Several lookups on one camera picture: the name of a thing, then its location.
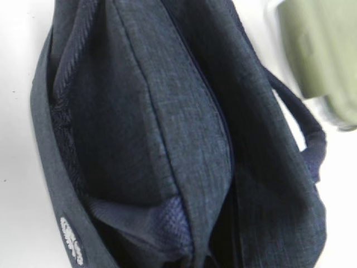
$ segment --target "fabric bag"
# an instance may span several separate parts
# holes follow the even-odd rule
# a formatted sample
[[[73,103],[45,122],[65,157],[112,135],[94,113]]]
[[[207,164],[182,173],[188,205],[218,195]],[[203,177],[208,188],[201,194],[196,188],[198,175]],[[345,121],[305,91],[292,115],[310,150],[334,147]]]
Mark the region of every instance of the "fabric bag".
[[[325,134],[230,0],[57,0],[31,111],[72,267],[315,265]]]

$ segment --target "zipper track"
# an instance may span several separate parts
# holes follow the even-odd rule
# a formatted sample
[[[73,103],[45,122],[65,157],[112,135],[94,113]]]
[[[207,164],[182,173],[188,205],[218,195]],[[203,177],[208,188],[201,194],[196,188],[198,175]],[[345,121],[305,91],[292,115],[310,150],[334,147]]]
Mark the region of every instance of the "zipper track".
[[[229,158],[230,158],[230,163],[231,163],[231,167],[230,167],[230,170],[231,170],[231,181],[233,181],[234,179],[234,174],[235,174],[235,157],[234,157],[234,150],[233,150],[233,143],[232,143],[232,139],[231,139],[231,135],[230,135],[230,132],[229,132],[229,128],[228,128],[228,124],[227,124],[227,121],[225,119],[225,116],[224,116],[224,113],[222,111],[222,108],[217,100],[217,97],[213,91],[213,89],[211,88],[210,84],[208,83],[205,75],[202,73],[202,70],[200,68],[200,65],[198,64],[197,60],[195,59],[195,57],[193,56],[192,54],[192,51],[190,50],[190,47],[189,45],[187,44],[187,41],[186,39],[184,38],[180,28],[178,27],[177,23],[176,23],[176,20],[174,19],[172,13],[170,12],[170,10],[167,8],[166,6],[166,3],[161,0],[161,3],[162,5],[164,6],[166,12],[168,13],[179,37],[180,37],[180,40],[182,41],[184,47],[186,48],[186,51],[187,53],[189,54],[190,56],[190,59],[191,61],[193,62],[194,66],[196,67],[196,70],[199,72],[199,75],[201,76],[201,79],[203,80],[206,88],[208,89],[208,92],[211,96],[211,99],[213,100],[213,103],[218,111],[218,114],[219,114],[219,117],[221,119],[221,122],[222,122],[222,125],[223,125],[223,129],[224,129],[224,133],[225,133],[225,136],[226,136],[226,139],[228,141],[228,146],[229,146]]]

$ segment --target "olive green item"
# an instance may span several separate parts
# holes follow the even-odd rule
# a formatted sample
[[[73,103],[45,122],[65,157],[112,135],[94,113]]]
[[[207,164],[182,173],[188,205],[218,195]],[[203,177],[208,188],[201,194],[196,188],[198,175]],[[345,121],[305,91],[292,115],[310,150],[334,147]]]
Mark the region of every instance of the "olive green item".
[[[305,98],[357,125],[356,0],[286,0],[278,6],[283,47]]]

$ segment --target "bag handle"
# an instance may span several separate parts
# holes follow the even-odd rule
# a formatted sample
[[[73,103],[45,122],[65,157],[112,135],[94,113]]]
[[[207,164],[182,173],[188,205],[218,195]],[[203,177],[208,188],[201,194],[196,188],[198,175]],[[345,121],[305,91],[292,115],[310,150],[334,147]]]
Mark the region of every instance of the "bag handle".
[[[254,47],[243,27],[239,15],[235,10],[234,4],[231,0],[226,0],[226,3],[230,9],[230,13],[233,19],[235,19],[235,24],[237,25],[238,30],[242,33],[243,38],[247,42],[250,49],[254,52],[257,60],[260,62]],[[319,170],[326,155],[326,134],[323,131],[321,125],[314,118],[307,107],[302,103],[302,101],[294,93],[292,93],[283,82],[281,82],[266,67],[264,67],[263,64],[261,65],[271,87],[275,89],[299,125],[299,128],[305,138],[306,144],[306,148],[301,152],[301,154],[311,173],[313,182],[316,183],[320,180]]]

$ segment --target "white logo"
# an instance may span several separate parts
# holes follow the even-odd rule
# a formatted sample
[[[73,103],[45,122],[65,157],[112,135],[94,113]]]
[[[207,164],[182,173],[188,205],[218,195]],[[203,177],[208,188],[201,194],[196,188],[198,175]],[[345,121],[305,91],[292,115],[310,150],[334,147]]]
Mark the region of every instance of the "white logo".
[[[60,222],[61,222],[62,233],[66,239],[68,249],[72,251],[72,256],[76,260],[77,264],[79,266],[82,266],[84,264],[84,261],[76,235],[74,234],[66,218],[61,217]]]

